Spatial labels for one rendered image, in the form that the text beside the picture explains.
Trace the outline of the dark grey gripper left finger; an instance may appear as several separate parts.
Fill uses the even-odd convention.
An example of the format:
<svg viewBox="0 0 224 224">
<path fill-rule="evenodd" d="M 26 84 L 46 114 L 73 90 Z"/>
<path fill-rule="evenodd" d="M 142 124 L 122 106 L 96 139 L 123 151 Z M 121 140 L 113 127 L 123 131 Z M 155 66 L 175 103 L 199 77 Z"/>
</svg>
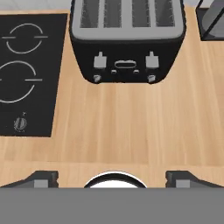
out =
<svg viewBox="0 0 224 224">
<path fill-rule="evenodd" d="M 58 171 L 35 171 L 27 178 L 2 185 L 2 188 L 58 188 Z"/>
</svg>

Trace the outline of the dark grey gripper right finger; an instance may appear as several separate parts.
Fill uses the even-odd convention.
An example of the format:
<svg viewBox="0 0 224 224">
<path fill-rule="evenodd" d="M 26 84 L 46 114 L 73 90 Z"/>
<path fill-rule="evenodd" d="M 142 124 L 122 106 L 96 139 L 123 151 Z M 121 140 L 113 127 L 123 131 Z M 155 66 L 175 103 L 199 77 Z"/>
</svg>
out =
<svg viewBox="0 0 224 224">
<path fill-rule="evenodd" d="M 217 185 L 199 179 L 189 171 L 167 171 L 165 173 L 166 187 L 171 188 L 193 188 L 193 187 L 217 187 L 222 188 L 222 185 Z"/>
</svg>

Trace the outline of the grey hob knob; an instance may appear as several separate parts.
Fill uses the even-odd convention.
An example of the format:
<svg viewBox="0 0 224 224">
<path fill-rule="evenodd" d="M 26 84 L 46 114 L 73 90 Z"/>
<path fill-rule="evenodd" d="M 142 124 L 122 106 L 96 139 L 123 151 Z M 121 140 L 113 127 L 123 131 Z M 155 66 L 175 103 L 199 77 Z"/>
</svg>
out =
<svg viewBox="0 0 224 224">
<path fill-rule="evenodd" d="M 24 117 L 18 117 L 14 122 L 14 129 L 16 131 L 24 131 L 27 126 L 27 121 Z"/>
</svg>

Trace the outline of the white and black round object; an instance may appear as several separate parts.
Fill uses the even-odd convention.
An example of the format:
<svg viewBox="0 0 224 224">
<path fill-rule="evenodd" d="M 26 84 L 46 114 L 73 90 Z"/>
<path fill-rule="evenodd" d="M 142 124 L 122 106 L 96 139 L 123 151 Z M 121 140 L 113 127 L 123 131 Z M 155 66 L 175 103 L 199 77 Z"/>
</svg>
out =
<svg viewBox="0 0 224 224">
<path fill-rule="evenodd" d="M 92 177 L 85 188 L 146 188 L 146 184 L 127 172 L 107 171 Z"/>
</svg>

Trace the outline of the black hob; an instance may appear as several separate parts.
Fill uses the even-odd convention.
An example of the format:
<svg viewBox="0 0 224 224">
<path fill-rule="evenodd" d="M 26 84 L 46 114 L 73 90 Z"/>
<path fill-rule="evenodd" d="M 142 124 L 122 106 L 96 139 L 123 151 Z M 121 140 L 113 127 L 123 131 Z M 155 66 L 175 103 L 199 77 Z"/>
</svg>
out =
<svg viewBox="0 0 224 224">
<path fill-rule="evenodd" d="M 0 15 L 0 137 L 52 134 L 66 28 L 66 13 Z"/>
</svg>

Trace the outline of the black four-slot toaster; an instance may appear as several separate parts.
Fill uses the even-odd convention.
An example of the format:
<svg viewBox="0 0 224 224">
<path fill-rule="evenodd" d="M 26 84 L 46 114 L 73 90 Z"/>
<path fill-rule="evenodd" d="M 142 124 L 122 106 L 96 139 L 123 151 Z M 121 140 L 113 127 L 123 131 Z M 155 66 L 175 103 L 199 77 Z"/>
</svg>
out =
<svg viewBox="0 0 224 224">
<path fill-rule="evenodd" d="M 184 1 L 72 0 L 69 34 L 85 80 L 155 84 L 184 41 Z"/>
</svg>

